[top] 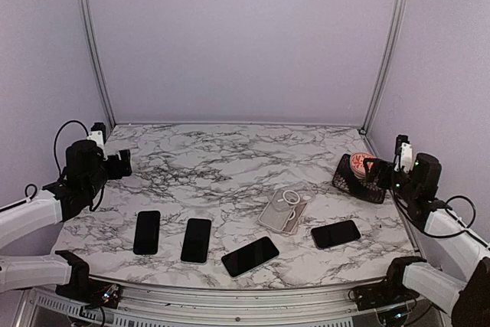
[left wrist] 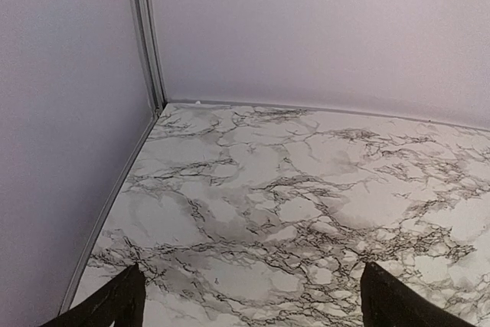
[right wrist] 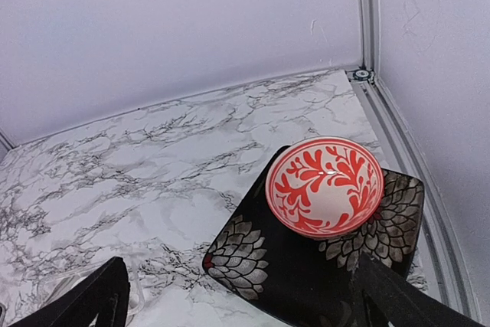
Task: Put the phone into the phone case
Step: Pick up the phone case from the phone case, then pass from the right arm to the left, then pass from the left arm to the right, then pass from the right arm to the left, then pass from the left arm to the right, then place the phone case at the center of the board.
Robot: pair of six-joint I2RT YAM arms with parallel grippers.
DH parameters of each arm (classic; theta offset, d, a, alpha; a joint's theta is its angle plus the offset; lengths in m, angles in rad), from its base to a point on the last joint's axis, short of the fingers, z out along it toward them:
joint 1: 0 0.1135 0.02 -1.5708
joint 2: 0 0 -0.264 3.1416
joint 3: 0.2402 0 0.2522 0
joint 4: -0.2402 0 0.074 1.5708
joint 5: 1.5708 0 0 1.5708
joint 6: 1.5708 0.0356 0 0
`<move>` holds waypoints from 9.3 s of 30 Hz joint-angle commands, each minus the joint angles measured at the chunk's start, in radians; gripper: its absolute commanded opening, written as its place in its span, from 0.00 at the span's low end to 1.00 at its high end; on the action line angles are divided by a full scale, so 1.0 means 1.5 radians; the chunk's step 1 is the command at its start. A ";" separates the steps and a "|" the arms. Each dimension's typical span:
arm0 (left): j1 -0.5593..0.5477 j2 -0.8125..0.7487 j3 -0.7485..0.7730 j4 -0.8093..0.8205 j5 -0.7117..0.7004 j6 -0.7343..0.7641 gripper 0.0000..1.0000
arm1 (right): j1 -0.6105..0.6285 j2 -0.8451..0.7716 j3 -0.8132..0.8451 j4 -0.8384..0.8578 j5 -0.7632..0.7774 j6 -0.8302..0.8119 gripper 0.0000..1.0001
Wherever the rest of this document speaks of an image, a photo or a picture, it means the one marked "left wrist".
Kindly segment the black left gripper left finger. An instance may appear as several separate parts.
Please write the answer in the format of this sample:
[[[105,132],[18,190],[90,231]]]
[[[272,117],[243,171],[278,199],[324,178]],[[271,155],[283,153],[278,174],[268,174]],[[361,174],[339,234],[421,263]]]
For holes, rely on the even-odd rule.
[[[81,304],[43,326],[141,326],[145,298],[145,276],[139,265],[133,264]]]

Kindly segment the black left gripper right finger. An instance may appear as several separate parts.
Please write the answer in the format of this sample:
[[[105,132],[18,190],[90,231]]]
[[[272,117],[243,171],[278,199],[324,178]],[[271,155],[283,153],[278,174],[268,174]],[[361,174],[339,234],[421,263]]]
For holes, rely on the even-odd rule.
[[[361,276],[361,312],[365,326],[473,327],[415,293],[375,262]]]

